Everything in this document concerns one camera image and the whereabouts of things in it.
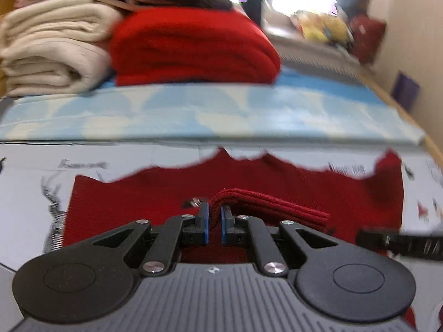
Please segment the dark red knit sweater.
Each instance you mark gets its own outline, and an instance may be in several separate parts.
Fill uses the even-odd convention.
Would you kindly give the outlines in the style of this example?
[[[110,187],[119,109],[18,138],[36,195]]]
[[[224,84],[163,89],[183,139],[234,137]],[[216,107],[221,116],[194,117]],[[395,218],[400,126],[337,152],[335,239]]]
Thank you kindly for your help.
[[[75,178],[63,247],[137,220],[163,225],[209,205],[209,239],[179,248],[168,274],[146,277],[128,302],[93,321],[55,331],[413,331],[411,306],[383,322],[344,322],[313,310],[284,277],[259,272],[247,248],[222,242],[222,207],[277,227],[292,220],[356,245],[360,229],[400,227],[402,162],[388,151],[373,174],[353,178],[265,154],[237,160],[219,150],[184,168],[153,167],[104,183]]]

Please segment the grey printed bed sheet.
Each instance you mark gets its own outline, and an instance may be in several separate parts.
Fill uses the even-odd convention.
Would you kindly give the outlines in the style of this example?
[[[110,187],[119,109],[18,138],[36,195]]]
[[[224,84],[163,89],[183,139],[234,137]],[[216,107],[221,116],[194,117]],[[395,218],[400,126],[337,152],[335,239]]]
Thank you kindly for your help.
[[[50,208],[68,207],[74,178],[87,175],[103,182],[145,167],[183,167],[203,161],[223,146],[236,158],[272,155],[312,169],[333,169],[363,177],[375,168],[384,150],[403,160],[402,230],[440,232],[442,170],[417,146],[363,142],[271,139],[148,139],[123,141],[1,140],[1,263],[17,269],[48,245]]]

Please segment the purple box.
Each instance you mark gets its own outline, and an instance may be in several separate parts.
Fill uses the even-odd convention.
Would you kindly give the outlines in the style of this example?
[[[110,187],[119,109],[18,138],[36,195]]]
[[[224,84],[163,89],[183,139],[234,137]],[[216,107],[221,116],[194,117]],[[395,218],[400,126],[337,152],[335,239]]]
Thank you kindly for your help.
[[[420,85],[409,76],[399,72],[391,97],[407,112],[410,112],[421,90]]]

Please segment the light blue patterned blanket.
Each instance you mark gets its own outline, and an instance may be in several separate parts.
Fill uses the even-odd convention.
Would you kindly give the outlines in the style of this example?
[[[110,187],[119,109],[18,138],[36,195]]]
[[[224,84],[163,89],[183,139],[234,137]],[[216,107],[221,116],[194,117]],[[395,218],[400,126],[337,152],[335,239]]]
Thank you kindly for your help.
[[[424,136],[363,84],[287,68],[274,85],[107,85],[1,102],[4,142],[289,139],[417,146]]]

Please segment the dark red cushion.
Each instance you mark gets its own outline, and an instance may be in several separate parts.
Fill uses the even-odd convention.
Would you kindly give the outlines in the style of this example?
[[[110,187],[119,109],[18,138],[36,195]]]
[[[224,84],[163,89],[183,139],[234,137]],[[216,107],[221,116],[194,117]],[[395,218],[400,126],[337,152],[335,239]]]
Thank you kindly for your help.
[[[367,15],[357,15],[350,21],[349,27],[354,38],[351,55],[361,64],[373,63],[382,44],[387,23]]]

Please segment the folded cream quilt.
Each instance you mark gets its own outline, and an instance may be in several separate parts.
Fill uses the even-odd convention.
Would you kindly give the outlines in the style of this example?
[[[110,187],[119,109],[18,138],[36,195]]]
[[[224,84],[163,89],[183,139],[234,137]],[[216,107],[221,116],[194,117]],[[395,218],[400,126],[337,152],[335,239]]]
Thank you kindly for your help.
[[[123,20],[93,0],[46,0],[1,20],[1,71],[11,97],[78,94],[112,74],[108,43]]]

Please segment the yellow plush toys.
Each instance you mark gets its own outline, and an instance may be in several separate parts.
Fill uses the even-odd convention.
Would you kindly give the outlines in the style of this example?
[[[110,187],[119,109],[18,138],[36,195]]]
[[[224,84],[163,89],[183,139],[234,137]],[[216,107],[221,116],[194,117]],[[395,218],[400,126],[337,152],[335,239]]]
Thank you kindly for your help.
[[[316,43],[350,43],[353,37],[345,21],[335,15],[298,11],[291,23],[303,37]]]

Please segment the folded red blanket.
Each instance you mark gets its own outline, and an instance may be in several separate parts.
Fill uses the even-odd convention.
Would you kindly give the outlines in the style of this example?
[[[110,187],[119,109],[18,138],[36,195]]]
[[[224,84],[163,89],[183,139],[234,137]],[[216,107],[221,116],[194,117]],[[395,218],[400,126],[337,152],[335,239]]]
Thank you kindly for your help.
[[[113,30],[116,84],[172,82],[272,84],[281,60],[262,30],[236,11],[151,7]]]

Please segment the wooden bed frame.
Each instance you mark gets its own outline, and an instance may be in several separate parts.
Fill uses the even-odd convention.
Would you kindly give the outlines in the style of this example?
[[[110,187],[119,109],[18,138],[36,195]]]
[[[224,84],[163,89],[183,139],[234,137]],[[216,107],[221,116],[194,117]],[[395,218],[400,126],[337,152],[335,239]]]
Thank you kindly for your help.
[[[374,82],[371,78],[368,78],[365,75],[358,74],[357,77],[359,80],[365,84],[368,88],[372,89],[372,91],[388,106],[393,107],[397,110],[400,117],[407,121],[410,124],[415,125],[416,128],[420,128],[421,130],[424,130],[424,128],[417,123],[411,115],[406,112],[406,110],[401,107],[400,104],[398,104],[387,92],[384,91],[376,82]],[[440,151],[439,147],[436,143],[432,140],[432,138],[427,134],[424,133],[424,138],[422,139],[421,145],[424,147],[426,152],[431,155],[434,162],[440,167],[443,167],[443,155]]]

